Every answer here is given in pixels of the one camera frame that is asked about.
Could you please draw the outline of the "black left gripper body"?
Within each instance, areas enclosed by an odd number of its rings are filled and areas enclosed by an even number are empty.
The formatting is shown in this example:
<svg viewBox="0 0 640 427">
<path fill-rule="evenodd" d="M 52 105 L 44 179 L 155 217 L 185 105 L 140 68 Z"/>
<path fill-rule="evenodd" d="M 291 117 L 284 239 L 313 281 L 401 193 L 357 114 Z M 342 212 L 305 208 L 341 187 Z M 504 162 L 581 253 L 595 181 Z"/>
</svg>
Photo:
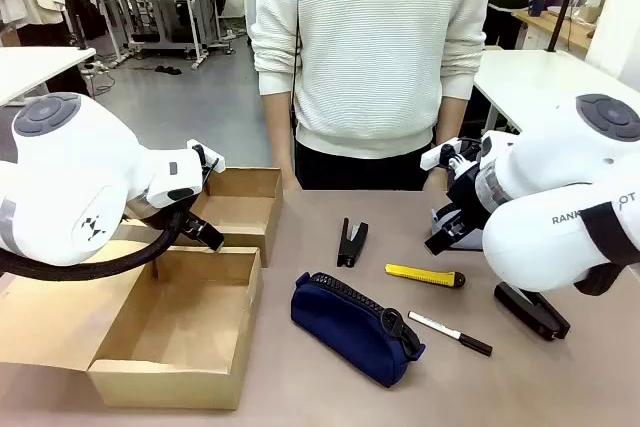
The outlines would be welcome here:
<svg viewBox="0 0 640 427">
<path fill-rule="evenodd" d="M 210 237 L 210 224 L 193 213 L 191 208 L 198 194 L 187 196 L 168 206 L 153 207 L 147 199 L 140 195 L 127 203 L 122 218 L 122 239 L 128 241 L 151 243 L 169 226 L 176 212 L 185 212 L 178 228 L 175 246 L 207 246 Z"/>
</svg>

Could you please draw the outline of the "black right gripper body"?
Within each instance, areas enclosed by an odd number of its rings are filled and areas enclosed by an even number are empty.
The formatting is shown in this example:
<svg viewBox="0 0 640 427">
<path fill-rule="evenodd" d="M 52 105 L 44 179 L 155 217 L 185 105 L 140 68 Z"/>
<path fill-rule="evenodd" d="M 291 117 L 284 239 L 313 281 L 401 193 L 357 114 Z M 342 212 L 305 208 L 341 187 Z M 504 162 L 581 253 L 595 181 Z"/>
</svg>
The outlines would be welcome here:
<svg viewBox="0 0 640 427">
<path fill-rule="evenodd" d="M 479 173 L 478 162 L 466 162 L 454 169 L 453 183 L 447 196 L 459 210 L 457 219 L 466 228 L 484 228 L 489 211 L 482 205 L 476 192 L 475 181 Z"/>
</svg>

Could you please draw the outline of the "person left hand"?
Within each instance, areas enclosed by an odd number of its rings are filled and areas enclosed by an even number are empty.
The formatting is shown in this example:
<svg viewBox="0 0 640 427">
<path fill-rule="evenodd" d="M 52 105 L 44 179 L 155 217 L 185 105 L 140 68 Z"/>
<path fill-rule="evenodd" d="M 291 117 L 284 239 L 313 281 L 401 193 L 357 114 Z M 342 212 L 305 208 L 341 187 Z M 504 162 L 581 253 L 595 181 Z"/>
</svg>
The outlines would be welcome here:
<svg viewBox="0 0 640 427">
<path fill-rule="evenodd" d="M 424 191 L 445 193 L 448 189 L 449 172 L 441 167 L 432 169 L 424 184 Z"/>
</svg>

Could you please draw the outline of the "person right hand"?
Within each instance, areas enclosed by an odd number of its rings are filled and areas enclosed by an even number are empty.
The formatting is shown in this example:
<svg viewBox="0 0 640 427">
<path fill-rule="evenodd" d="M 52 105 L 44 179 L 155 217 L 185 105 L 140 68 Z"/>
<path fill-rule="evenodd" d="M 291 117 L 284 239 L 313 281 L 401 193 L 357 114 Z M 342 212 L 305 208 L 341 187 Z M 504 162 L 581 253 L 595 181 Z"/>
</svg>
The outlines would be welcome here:
<svg viewBox="0 0 640 427">
<path fill-rule="evenodd" d="M 281 171 L 282 187 L 288 191 L 299 191 L 301 186 L 294 172 L 294 164 L 290 153 L 273 153 L 273 165 Z"/>
</svg>

